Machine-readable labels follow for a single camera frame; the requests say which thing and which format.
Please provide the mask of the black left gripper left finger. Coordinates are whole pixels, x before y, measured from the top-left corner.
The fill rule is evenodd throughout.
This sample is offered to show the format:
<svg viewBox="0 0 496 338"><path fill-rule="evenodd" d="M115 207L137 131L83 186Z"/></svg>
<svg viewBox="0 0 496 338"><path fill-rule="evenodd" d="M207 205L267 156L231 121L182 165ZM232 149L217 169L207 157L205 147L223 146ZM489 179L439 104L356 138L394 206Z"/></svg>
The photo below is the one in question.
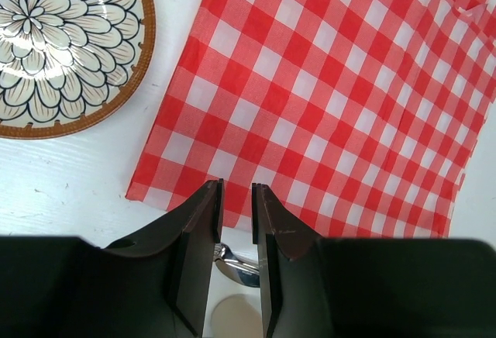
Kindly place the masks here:
<svg viewBox="0 0 496 338"><path fill-rule="evenodd" d="M1 238L3 337L200 337L224 184L105 248L76 236Z"/></svg>

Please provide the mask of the red white checkered cloth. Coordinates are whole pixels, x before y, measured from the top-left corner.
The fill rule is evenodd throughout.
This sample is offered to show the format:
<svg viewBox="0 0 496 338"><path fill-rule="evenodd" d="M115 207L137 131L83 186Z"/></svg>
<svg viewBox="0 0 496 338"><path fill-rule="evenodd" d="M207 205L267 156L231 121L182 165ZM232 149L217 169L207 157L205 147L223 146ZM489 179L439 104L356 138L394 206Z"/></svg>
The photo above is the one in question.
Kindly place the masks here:
<svg viewBox="0 0 496 338"><path fill-rule="evenodd" d="M126 196L266 184L324 236L445 237L495 98L495 0L202 0Z"/></svg>

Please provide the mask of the beige paper cup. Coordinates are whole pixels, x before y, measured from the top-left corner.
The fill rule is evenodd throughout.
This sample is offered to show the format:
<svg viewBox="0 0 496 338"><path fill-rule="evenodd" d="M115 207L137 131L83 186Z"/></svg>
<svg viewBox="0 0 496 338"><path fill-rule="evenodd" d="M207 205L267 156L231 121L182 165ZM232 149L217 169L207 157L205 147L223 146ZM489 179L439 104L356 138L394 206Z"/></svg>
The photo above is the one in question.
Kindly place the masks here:
<svg viewBox="0 0 496 338"><path fill-rule="evenodd" d="M262 338L261 311L252 298L232 295L220 301L212 311L210 324L214 338Z"/></svg>

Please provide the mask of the silver fork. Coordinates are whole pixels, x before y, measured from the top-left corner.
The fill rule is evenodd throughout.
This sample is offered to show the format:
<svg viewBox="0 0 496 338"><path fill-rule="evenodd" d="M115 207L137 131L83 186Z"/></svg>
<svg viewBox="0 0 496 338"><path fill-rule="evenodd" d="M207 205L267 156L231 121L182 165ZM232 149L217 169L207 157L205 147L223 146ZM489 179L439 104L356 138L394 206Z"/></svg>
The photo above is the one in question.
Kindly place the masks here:
<svg viewBox="0 0 496 338"><path fill-rule="evenodd" d="M237 257L224 243L215 245L213 263L230 280L249 288L260 287L258 265Z"/></svg>

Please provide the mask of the patterned ceramic plate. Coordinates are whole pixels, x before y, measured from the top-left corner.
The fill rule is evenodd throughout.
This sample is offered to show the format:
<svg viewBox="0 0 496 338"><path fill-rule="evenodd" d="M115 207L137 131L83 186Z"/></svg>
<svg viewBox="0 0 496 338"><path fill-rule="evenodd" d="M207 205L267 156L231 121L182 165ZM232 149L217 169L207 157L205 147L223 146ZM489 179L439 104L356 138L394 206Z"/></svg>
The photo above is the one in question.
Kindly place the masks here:
<svg viewBox="0 0 496 338"><path fill-rule="evenodd" d="M139 87L155 36L153 0L1 0L1 135L101 122Z"/></svg>

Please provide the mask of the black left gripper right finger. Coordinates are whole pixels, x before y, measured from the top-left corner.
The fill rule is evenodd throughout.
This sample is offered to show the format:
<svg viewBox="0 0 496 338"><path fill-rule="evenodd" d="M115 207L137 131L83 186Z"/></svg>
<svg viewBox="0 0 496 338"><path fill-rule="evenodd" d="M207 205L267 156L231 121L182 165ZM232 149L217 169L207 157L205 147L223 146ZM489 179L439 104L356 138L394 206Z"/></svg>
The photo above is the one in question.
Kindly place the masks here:
<svg viewBox="0 0 496 338"><path fill-rule="evenodd" d="M326 238L252 187L265 337L493 337L495 252L458 239Z"/></svg>

